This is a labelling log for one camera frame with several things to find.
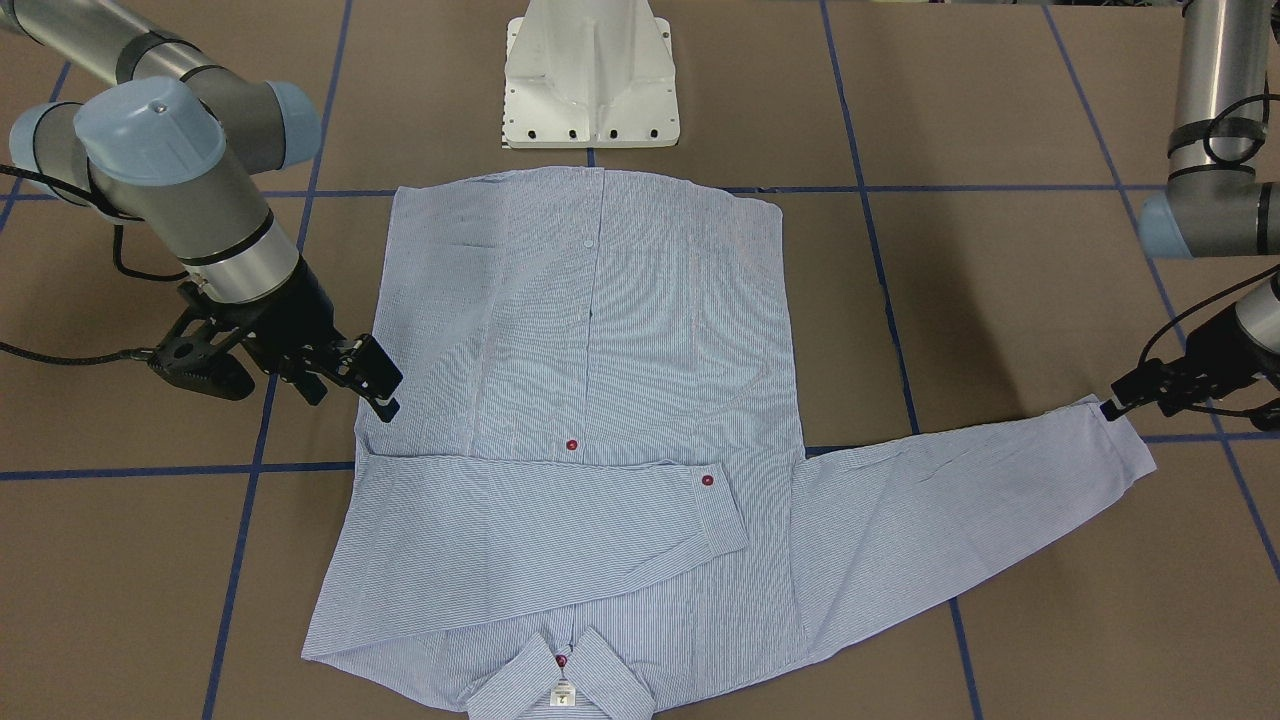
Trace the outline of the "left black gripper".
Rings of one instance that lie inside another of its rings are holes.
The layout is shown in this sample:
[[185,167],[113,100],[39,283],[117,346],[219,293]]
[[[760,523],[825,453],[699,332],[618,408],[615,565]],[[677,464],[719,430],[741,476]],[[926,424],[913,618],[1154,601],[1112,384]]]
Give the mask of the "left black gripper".
[[1258,379],[1277,380],[1277,355],[1245,332],[1235,310],[1222,310],[1190,333],[1181,357],[1169,365],[1140,363],[1115,380],[1100,411],[1116,421],[1152,404],[1184,409],[1225,398]]

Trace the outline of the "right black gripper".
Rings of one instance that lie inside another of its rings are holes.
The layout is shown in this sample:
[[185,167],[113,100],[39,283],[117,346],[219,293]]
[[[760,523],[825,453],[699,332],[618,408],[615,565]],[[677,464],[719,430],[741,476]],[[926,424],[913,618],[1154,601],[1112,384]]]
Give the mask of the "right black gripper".
[[292,386],[306,404],[325,398],[323,375],[335,355],[335,382],[356,392],[379,421],[389,424],[399,413],[399,368],[371,334],[344,342],[333,302],[305,259],[279,287],[242,305],[239,318],[243,346],[257,368]]

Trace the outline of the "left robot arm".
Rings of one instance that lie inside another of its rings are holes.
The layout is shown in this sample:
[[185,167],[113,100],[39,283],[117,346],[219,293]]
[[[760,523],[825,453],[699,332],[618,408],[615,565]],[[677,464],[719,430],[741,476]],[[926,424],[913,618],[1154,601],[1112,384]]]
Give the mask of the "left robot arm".
[[[1167,183],[1138,219],[1147,258],[1272,258],[1277,255],[1277,184],[1257,178],[1268,141],[1270,1],[1188,1],[1175,122],[1167,140]],[[1144,346],[1112,386],[1102,415],[1115,421],[1146,405],[1166,416],[1215,413],[1215,402],[1258,380],[1277,383],[1277,270],[1234,286],[1238,300],[1187,334],[1169,363]]]

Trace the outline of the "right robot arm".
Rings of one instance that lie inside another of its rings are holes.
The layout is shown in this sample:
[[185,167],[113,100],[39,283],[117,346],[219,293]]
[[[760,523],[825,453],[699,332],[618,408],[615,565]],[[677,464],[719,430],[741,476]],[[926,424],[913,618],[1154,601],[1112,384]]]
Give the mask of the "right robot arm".
[[250,82],[114,1],[5,1],[3,28],[108,86],[87,102],[26,111],[3,172],[109,220],[123,274],[129,223],[148,225],[180,264],[178,320],[156,346],[116,357],[238,401],[255,388],[234,355],[243,348],[310,405],[335,386],[390,421],[401,370],[372,336],[337,329],[330,299],[253,182],[317,156],[321,119],[307,94]]

